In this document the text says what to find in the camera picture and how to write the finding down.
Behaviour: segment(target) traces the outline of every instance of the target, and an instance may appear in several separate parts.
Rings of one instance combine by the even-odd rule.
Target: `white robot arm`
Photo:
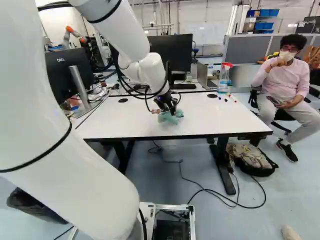
[[[127,0],[70,0],[86,20],[119,52],[121,71],[134,82],[146,83],[162,111],[176,113],[177,100],[171,97],[160,55],[150,44]]]
[[[165,80],[161,58],[149,53],[148,39],[126,0],[70,3],[119,51],[124,74],[147,82],[153,92],[161,89]],[[5,56],[0,64],[0,101],[4,103],[0,176],[94,240],[128,239],[141,227],[138,192],[77,135],[57,104],[47,76],[34,0],[3,2],[0,26],[10,36],[10,41],[0,38],[0,52]],[[158,94],[167,93],[166,84]]]

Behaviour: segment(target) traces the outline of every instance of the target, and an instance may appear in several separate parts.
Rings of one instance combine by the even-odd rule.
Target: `plastic bottle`
[[[216,91],[219,94],[226,94],[229,92],[228,84],[231,83],[229,78],[229,69],[233,67],[233,64],[230,62],[223,62],[221,65],[219,85]]]

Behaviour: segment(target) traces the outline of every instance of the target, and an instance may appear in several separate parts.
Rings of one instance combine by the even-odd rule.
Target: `backpack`
[[[251,144],[229,143],[226,151],[230,160],[233,160],[242,172],[250,176],[268,177],[279,167],[263,151]]]

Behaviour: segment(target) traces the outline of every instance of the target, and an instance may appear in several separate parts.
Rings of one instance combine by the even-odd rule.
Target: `black sneaker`
[[[298,162],[297,156],[291,149],[291,144],[288,144],[288,145],[281,144],[280,142],[282,140],[283,139],[279,138],[279,140],[276,142],[276,146],[285,152],[285,155],[288,157],[290,161]]]

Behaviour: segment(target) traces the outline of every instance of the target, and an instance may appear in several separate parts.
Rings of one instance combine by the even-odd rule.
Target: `white sneaker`
[[[288,225],[284,225],[281,231],[284,240],[302,240],[300,235]]]

